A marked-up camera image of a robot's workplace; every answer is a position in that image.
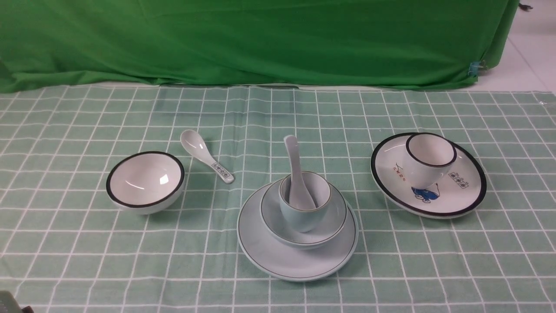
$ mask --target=saucer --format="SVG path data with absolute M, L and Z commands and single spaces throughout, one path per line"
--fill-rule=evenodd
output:
M 276 240 L 259 213 L 262 195 L 270 185 L 255 191 L 237 218 L 237 239 L 247 258 L 260 270 L 286 281 L 318 280 L 339 270 L 355 251 L 359 226 L 353 209 L 340 233 L 324 246 L 310 250 L 289 247 Z
M 487 179 L 479 163 L 454 144 L 458 154 L 448 175 L 428 189 L 415 189 L 404 177 L 405 143 L 414 133 L 391 136 L 373 151 L 371 171 L 379 188 L 400 208 L 429 218 L 454 218 L 471 212 L 487 192 Z
M 264 226 L 278 241 L 298 249 L 313 249 L 334 238 L 344 226 L 348 210 L 344 197 L 331 186 L 333 205 L 328 208 L 319 225 L 301 233 L 292 229 L 280 211 L 280 180 L 273 183 L 262 196 L 260 214 Z

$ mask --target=printed cartoon figure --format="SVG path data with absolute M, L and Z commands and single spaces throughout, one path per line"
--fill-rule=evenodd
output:
M 438 197 L 440 197 L 440 190 L 438 189 L 438 184 L 436 184 L 436 189 L 438 191 L 438 194 L 428 189 L 415 189 L 413 187 L 411 188 L 411 191 L 413 191 L 415 197 L 423 201 L 423 203 L 430 203 L 431 200 L 436 200 L 438 199 Z

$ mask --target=black rim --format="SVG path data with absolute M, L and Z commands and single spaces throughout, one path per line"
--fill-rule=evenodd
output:
M 323 239 L 323 240 L 320 240 L 320 241 L 317 241 L 317 242 L 311 242 L 311 243 L 296 242 L 296 241 L 292 241 L 292 240 L 289 240 L 289 239 L 286 239 L 286 238 L 280 236 L 280 235 L 279 235 L 278 233 L 276 233 L 272 228 L 270 228 L 269 224 L 266 222 L 266 218 L 265 218 L 264 211 L 262 210 L 262 201 L 265 199 L 265 196 L 269 193 L 270 189 L 272 189 L 272 187 L 274 187 L 277 183 L 278 183 L 278 182 L 274 182 L 272 185 L 270 185 L 270 187 L 265 191 L 265 193 L 262 195 L 262 198 L 261 198 L 261 215 L 262 215 L 262 221 L 265 223 L 266 227 L 267 227 L 273 234 L 275 234 L 275 235 L 277 235 L 278 237 L 280 237 L 280 238 L 282 238 L 282 239 L 284 239 L 284 240 L 286 240 L 286 241 L 289 241 L 289 242 L 293 242 L 293 243 L 300 244 L 300 245 L 303 245 L 303 246 L 313 246 L 313 245 L 317 245 L 317 244 L 319 244 L 319 243 L 325 242 L 325 241 L 329 240 L 330 238 L 336 236 L 336 235 L 344 228 L 344 224 L 346 223 L 346 220 L 347 220 L 347 218 L 348 218 L 348 214 L 347 214 L 347 213 L 348 213 L 348 210 L 349 210 L 349 209 L 348 209 L 348 207 L 347 207 L 348 205 L 346 204 L 346 201 L 345 201 L 344 197 L 342 197 L 342 202 L 343 202 L 344 207 L 345 207 L 344 220 L 342 221 L 342 224 L 340 225 L 340 227 L 338 227 L 338 229 L 337 229 L 332 235 L 326 237 L 326 238 Z M 340 191 L 339 191 L 336 187 L 334 187 L 333 185 L 330 185 L 330 186 L 333 187 L 333 188 L 341 195 Z
M 429 164 L 429 163 L 426 163 L 426 162 L 423 162 L 423 161 L 419 160 L 416 156 L 413 155 L 413 153 L 412 153 L 411 150 L 409 149 L 409 142 L 411 141 L 411 139 L 413 139 L 413 138 L 414 138 L 415 136 L 417 136 L 417 135 L 432 135 L 432 136 L 436 136 L 436 137 L 439 137 L 439 138 L 442 138 L 442 139 L 446 140 L 448 143 L 450 143 L 450 145 L 451 145 L 451 147 L 452 147 L 452 151 L 453 151 L 453 153 L 454 153 L 454 156 L 452 157 L 452 160 L 450 160 L 450 161 L 449 161 L 448 163 L 446 163 L 446 164 L 440 164 L 440 165 L 437 165 L 437 164 Z M 443 167 L 447 167 L 448 165 L 454 163 L 455 160 L 456 160 L 456 158 L 458 157 L 458 153 L 455 151 L 454 145 L 455 145 L 455 144 L 454 144 L 453 142 L 451 142 L 450 140 L 448 140 L 448 139 L 446 139 L 446 138 L 444 138 L 444 137 L 442 137 L 442 136 L 433 134 L 433 133 L 413 133 L 413 135 L 409 136 L 408 140 L 405 142 L 405 150 L 407 150 L 407 152 L 409 153 L 409 155 L 410 155 L 415 161 L 417 161 L 417 162 L 419 162 L 419 163 L 421 163 L 421 164 L 424 164 L 424 165 L 426 165 L 426 166 L 428 166 L 428 167 L 433 167 L 433 168 L 443 168 Z
M 249 196 L 249 198 L 247 199 L 247 201 L 245 201 L 244 205 L 241 207 L 239 217 L 237 218 L 237 236 L 238 236 L 238 240 L 241 242 L 241 246 L 242 246 L 242 249 L 244 250 L 245 254 L 248 255 L 248 258 L 249 258 L 253 263 L 257 264 L 257 265 L 258 265 L 259 267 L 261 267 L 261 268 L 264 268 L 264 269 L 267 270 L 269 273 L 273 273 L 273 274 L 276 275 L 276 276 L 287 277 L 287 278 L 291 278 L 291 279 L 293 279 L 293 280 L 310 280 L 310 279 L 313 279 L 313 278 L 315 278 L 315 277 L 321 276 L 321 275 L 315 275 L 315 276 L 305 276 L 305 277 L 293 277 L 293 276 L 287 276 L 287 275 L 278 274 L 278 273 L 273 272 L 273 271 L 269 270 L 268 268 L 262 266 L 260 263 L 258 263 L 257 261 L 255 261 L 255 260 L 251 257 L 250 254 L 247 253 L 247 251 L 246 251 L 247 249 L 243 246 L 243 241 L 241 240 L 241 232 L 240 232 L 240 227 L 239 227 L 240 221 L 241 221 L 241 217 L 242 217 L 241 213 L 243 213 L 243 210 L 244 210 L 244 208 L 245 208 L 245 205 L 247 205 L 247 203 L 249 202 L 249 200 L 251 200 L 251 198 L 252 198 L 252 197 L 255 195 L 255 193 L 257 193 L 258 191 L 259 191 L 259 190 L 253 192 L 253 193 Z M 347 207 L 347 204 L 346 204 L 346 209 L 349 210 L 351 219 L 353 219 L 353 223 L 357 223 L 357 220 L 355 219 L 355 216 L 354 216 L 354 212 L 352 212 L 352 211 Z M 353 246 L 355 245 L 355 243 L 356 243 L 356 241 L 357 241 L 357 240 L 356 240 L 356 239 L 357 239 L 357 231 L 358 231 L 358 227 L 357 227 L 357 225 L 354 225 L 355 236 L 354 236 L 354 239 L 353 239 L 353 243 L 351 243 L 350 253 L 348 253 L 348 254 L 346 255 L 346 257 L 343 258 L 342 261 L 339 262 L 336 266 L 334 266 L 331 270 L 327 271 L 327 273 L 330 272 L 330 271 L 332 271 L 332 270 L 334 270 L 335 268 L 337 268 L 340 264 L 344 263 L 345 260 L 346 260 L 348 257 L 350 257 L 351 255 L 353 255 L 353 253 L 351 253 L 351 250 L 354 249 Z
M 170 194 L 168 194 L 167 196 L 165 196 L 164 198 L 155 201 L 153 203 L 149 203 L 149 204 L 129 204 L 129 203 L 125 203 L 121 200 L 119 200 L 118 198 L 116 198 L 116 196 L 112 193 L 112 188 L 110 187 L 110 181 L 112 180 L 112 176 L 114 175 L 114 172 L 120 167 L 120 165 L 122 165 L 124 162 L 134 158 L 134 157 L 138 157 L 140 155 L 143 154 L 162 154 L 165 155 L 167 157 L 170 157 L 172 160 L 174 160 L 177 165 L 180 167 L 180 182 L 177 184 L 176 188 L 174 190 L 172 190 L 172 192 Z M 145 152 L 139 152 L 136 153 L 134 155 L 128 156 L 127 158 L 121 160 L 118 164 L 116 164 L 116 166 L 110 171 L 110 174 L 108 174 L 108 178 L 106 179 L 106 192 L 108 193 L 108 196 L 110 197 L 110 199 L 112 199 L 114 202 L 119 203 L 123 206 L 129 207 L 129 208 L 146 208 L 146 207 L 150 207 L 150 206 L 154 206 L 156 204 L 159 204 L 163 201 L 165 201 L 166 199 L 168 199 L 169 197 L 171 197 L 173 194 L 176 193 L 176 191 L 179 190 L 180 186 L 183 184 L 183 180 L 185 179 L 185 170 L 183 168 L 183 165 L 181 164 L 180 160 L 178 160 L 175 156 L 168 154 L 166 152 L 161 152 L 161 151 L 145 151 Z
M 485 176 L 485 173 L 483 171 L 483 168 L 480 166 L 479 162 L 477 162 L 477 160 L 475 160 L 475 158 L 469 154 L 469 152 L 467 152 L 465 149 L 463 149 L 462 147 L 460 147 L 458 144 L 451 142 L 452 146 L 455 148 L 458 148 L 458 150 L 460 150 L 461 152 L 463 152 L 465 154 L 466 157 L 468 157 L 471 162 L 473 163 L 473 165 L 475 166 L 475 168 L 477 169 L 477 172 L 479 172 L 479 178 L 481 180 L 481 190 L 479 192 L 479 195 L 477 197 L 477 199 L 468 207 L 461 209 L 459 211 L 456 212 L 451 212 L 451 213 L 436 213 L 436 212 L 429 212 L 429 211 L 424 211 L 422 209 L 419 208 L 415 208 L 413 206 L 410 206 L 409 204 L 403 202 L 402 200 L 400 200 L 398 197 L 396 197 L 395 195 L 392 194 L 392 192 L 390 192 L 388 189 L 386 189 L 386 187 L 384 186 L 384 184 L 382 183 L 382 181 L 380 180 L 379 176 L 378 176 L 378 172 L 376 171 L 376 156 L 378 155 L 380 149 L 389 141 L 392 141 L 393 139 L 396 139 L 398 137 L 402 137 L 402 136 L 412 136 L 414 134 L 417 133 L 403 133 L 403 134 L 398 134 L 398 135 L 394 135 L 394 136 L 390 136 L 386 139 L 384 139 L 378 146 L 376 146 L 375 150 L 373 151 L 373 155 L 371 157 L 371 172 L 373 174 L 373 178 L 376 182 L 376 184 L 379 186 L 379 188 L 388 195 L 388 197 L 390 197 L 393 201 L 401 204 L 402 206 L 404 206 L 407 209 L 410 209 L 412 211 L 416 211 L 419 212 L 421 214 L 424 215 L 429 215 L 429 216 L 436 216 L 436 217 L 455 217 L 455 216 L 459 216 L 462 214 L 465 214 L 469 211 L 471 211 L 472 209 L 476 208 L 479 203 L 481 203 L 486 195 L 487 192 L 487 177 Z

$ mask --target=white ceramic spoon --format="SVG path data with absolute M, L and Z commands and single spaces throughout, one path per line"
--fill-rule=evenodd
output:
M 287 154 L 290 158 L 291 185 L 289 203 L 292 207 L 300 210 L 313 210 L 316 208 L 315 201 L 305 186 L 301 175 L 301 162 L 299 157 L 299 144 L 293 135 L 284 137 Z
M 181 145 L 192 157 L 210 166 L 226 184 L 231 184 L 234 181 L 234 176 L 212 157 L 205 141 L 196 131 L 185 130 L 181 133 L 180 139 Z

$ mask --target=cup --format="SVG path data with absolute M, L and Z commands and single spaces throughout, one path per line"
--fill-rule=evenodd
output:
M 454 144 L 432 133 L 417 133 L 405 143 L 404 176 L 415 189 L 426 189 L 448 173 L 458 156 Z
M 334 205 L 330 185 L 322 176 L 313 172 L 301 172 L 305 186 L 315 201 L 313 210 L 300 210 L 290 205 L 291 175 L 280 182 L 280 211 L 291 228 L 306 233 L 314 229 L 324 218 L 326 211 Z

